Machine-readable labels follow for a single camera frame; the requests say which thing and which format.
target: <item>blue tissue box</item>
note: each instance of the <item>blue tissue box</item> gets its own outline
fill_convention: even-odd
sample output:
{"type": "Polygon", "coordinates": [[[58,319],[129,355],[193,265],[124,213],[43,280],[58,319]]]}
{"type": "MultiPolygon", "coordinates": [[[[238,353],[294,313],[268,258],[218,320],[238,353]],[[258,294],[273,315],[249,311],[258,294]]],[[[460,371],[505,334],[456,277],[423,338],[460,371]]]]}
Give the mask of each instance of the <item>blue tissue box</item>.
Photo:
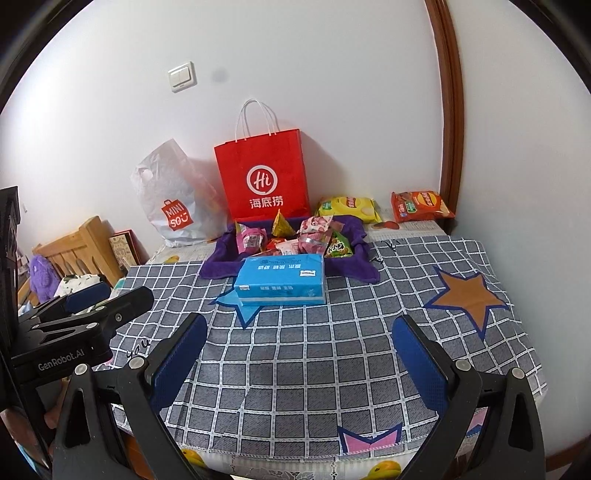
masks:
{"type": "Polygon", "coordinates": [[[244,305],[321,305],[324,258],[318,254],[250,257],[234,283],[244,305]]]}

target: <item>checkered tablecloth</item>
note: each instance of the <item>checkered tablecloth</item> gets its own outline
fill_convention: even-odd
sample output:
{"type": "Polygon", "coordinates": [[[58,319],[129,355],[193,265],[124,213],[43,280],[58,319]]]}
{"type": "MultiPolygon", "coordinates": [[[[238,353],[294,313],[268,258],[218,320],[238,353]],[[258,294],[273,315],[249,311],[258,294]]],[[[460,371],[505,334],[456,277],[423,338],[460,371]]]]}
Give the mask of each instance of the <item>checkered tablecloth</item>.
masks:
{"type": "MultiPolygon", "coordinates": [[[[101,368],[125,365],[132,352],[146,355],[186,313],[201,313],[209,325],[207,343],[174,405],[161,415],[176,441],[197,450],[209,466],[251,478],[297,472],[298,478],[358,480],[383,457],[419,448],[437,414],[424,406],[393,349],[389,331],[402,313],[453,359],[503,374],[519,366],[541,397],[540,362],[480,243],[431,236],[371,246],[378,284],[330,277],[325,306],[265,307],[246,329],[232,308],[212,303],[232,279],[199,278],[201,261],[135,267],[123,291],[148,286],[154,307],[118,330],[114,359],[101,368]],[[484,341],[465,313],[424,308],[443,289],[436,267],[465,277],[482,273],[487,288],[508,305],[490,310],[484,341]],[[345,453],[338,433],[371,438],[398,424],[399,443],[363,453],[345,453]],[[290,465],[300,459],[306,467],[294,470],[290,465]]],[[[121,408],[115,415],[129,429],[121,408]]]]}

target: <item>human hand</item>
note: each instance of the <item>human hand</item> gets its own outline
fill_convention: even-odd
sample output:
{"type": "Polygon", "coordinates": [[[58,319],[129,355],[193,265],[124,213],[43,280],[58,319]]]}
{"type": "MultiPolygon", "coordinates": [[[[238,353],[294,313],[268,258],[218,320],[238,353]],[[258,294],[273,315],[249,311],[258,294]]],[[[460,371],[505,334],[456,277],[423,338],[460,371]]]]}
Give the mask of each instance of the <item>human hand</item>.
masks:
{"type": "MultiPolygon", "coordinates": [[[[62,381],[61,392],[57,397],[56,404],[44,415],[45,423],[49,428],[56,429],[60,419],[61,407],[68,388],[68,381],[62,381]]],[[[37,437],[28,419],[14,408],[7,408],[0,413],[0,417],[6,426],[8,433],[15,442],[21,445],[27,454],[38,463],[44,463],[43,454],[37,442],[37,437]]],[[[53,455],[53,443],[49,447],[49,454],[53,455]]]]}

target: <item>light switch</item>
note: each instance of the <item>light switch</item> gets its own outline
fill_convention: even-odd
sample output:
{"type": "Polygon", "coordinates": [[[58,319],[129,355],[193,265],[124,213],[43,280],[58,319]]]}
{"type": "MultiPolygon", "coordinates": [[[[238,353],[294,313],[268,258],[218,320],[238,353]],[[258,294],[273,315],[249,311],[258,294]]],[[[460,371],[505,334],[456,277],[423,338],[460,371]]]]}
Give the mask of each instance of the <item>light switch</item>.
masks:
{"type": "Polygon", "coordinates": [[[186,83],[191,79],[191,71],[189,67],[183,67],[178,71],[179,83],[186,83]]]}
{"type": "Polygon", "coordinates": [[[180,92],[197,83],[193,62],[190,61],[168,71],[168,81],[173,92],[180,92]]]}

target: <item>orange chip bag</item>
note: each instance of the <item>orange chip bag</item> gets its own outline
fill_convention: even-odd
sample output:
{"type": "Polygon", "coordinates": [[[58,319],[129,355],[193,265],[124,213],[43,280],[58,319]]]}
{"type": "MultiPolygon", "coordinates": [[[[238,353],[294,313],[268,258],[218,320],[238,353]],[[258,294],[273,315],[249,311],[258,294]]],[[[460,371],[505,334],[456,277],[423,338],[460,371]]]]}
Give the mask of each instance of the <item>orange chip bag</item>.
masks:
{"type": "Polygon", "coordinates": [[[398,223],[455,217],[441,197],[431,190],[423,192],[392,192],[391,202],[394,218],[398,223]]]}

